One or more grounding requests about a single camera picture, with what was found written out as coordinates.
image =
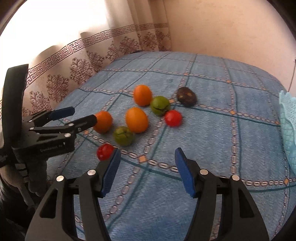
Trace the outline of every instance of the blue gripper pad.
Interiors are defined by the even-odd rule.
[[[195,188],[194,188],[194,179],[193,176],[187,166],[186,163],[186,156],[184,155],[181,148],[177,148],[175,150],[175,163],[178,168],[178,171],[180,173],[181,179],[183,181],[184,188],[187,193],[191,197],[194,197],[196,194]]]
[[[103,176],[103,184],[102,184],[103,186],[102,186],[101,194],[104,197],[111,190],[115,175],[117,173],[117,170],[120,164],[120,159],[121,159],[121,153],[120,153],[120,150],[117,149]]]
[[[74,115],[74,113],[75,113],[74,107],[67,107],[60,110],[52,111],[51,114],[49,115],[49,118],[51,121],[55,121],[61,118],[65,118],[67,116],[72,116]]]

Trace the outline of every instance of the dark brown fruit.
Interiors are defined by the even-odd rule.
[[[196,95],[187,87],[181,87],[178,89],[177,99],[186,107],[193,106],[197,103]]]

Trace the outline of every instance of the black clamp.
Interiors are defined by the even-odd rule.
[[[222,210],[215,241],[269,241],[262,216],[239,176],[228,179],[200,169],[181,148],[175,151],[175,162],[186,191],[198,198],[185,241],[209,241],[217,194],[222,194]]]
[[[12,150],[20,163],[31,159],[45,159],[74,151],[76,134],[93,127],[96,117],[89,115],[66,123],[64,126],[43,126],[75,113],[73,107],[42,111],[23,119],[19,138]]]
[[[98,198],[109,193],[120,164],[120,150],[95,169],[67,180],[58,176],[40,202],[26,234],[26,241],[81,241],[77,237],[73,195],[79,194],[84,234],[88,241],[111,241]]]

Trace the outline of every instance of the patterned curtain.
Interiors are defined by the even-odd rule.
[[[106,0],[105,5],[104,30],[80,33],[63,48],[51,46],[29,64],[23,116],[55,108],[119,56],[171,50],[162,0]]]

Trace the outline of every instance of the checkered blanket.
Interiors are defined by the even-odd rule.
[[[146,84],[154,96],[167,97],[183,116],[178,128],[143,108],[149,118],[145,133],[121,148],[122,161],[111,192],[100,199],[113,241],[183,240],[196,199],[185,192],[174,161],[174,150],[215,175],[239,175],[254,198],[270,238],[283,226],[296,204],[296,178],[290,170],[279,126],[278,94],[284,87],[269,73],[237,61],[177,52],[141,52],[123,56],[69,94],[58,106],[74,106],[75,115],[62,125],[107,110],[113,128],[105,135],[90,129],[79,134],[75,151],[49,159],[48,176],[78,177],[98,164],[96,149],[116,145],[112,132],[125,125],[125,112],[136,106],[132,91]],[[198,105],[176,101],[178,87],[194,91]],[[79,197],[76,223],[83,237]],[[221,197],[212,238],[217,236]]]

